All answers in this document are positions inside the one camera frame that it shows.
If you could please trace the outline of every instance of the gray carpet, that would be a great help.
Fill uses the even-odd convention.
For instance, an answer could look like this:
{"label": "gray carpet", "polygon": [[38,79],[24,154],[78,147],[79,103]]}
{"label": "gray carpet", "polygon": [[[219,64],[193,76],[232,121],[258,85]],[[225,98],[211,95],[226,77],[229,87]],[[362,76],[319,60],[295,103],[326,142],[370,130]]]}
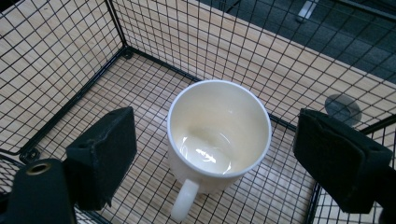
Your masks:
{"label": "gray carpet", "polygon": [[[236,0],[200,1],[396,83],[394,18],[333,0],[319,0],[311,18],[300,23],[296,17],[305,0],[241,0],[237,4]],[[393,8],[383,11],[391,15]]]}

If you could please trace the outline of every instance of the wire basket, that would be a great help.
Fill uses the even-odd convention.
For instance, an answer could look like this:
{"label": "wire basket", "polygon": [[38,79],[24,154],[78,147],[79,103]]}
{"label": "wire basket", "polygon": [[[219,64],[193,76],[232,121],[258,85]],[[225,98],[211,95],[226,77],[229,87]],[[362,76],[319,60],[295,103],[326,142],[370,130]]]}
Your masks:
{"label": "wire basket", "polygon": [[[324,0],[12,3],[0,14],[2,153],[25,163],[64,160],[64,149],[104,114],[134,108],[134,164],[113,206],[93,216],[174,222],[181,185],[166,159],[167,111],[190,84],[225,79],[262,100],[273,141],[262,163],[231,187],[198,195],[187,223],[377,220],[378,208],[368,219],[338,212],[291,149],[299,111],[311,108],[374,130],[374,140],[394,151],[391,12]],[[315,6],[309,17],[300,14],[305,4]]]}

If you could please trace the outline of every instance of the basket floor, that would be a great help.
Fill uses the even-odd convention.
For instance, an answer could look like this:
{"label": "basket floor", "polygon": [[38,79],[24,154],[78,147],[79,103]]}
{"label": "basket floor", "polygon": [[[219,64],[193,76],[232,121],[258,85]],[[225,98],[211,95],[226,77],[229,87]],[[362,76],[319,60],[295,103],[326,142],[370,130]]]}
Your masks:
{"label": "basket floor", "polygon": [[[173,223],[181,185],[169,170],[166,116],[191,80],[142,56],[118,59],[39,143],[41,158],[65,159],[64,149],[105,113],[132,106],[138,152],[112,200],[99,213],[112,223]],[[314,180],[294,158],[294,132],[272,123],[270,150],[260,166],[216,194],[200,194],[186,223],[302,223]]]}

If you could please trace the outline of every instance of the mug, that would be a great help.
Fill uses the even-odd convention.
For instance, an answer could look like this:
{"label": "mug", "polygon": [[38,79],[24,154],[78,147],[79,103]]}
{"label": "mug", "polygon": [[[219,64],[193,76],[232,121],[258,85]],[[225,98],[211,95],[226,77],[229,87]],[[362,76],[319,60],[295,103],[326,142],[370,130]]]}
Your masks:
{"label": "mug", "polygon": [[168,160],[182,188],[171,217],[183,220],[197,193],[226,189],[257,166],[271,141],[271,122],[260,100],[224,80],[183,90],[167,119]]}

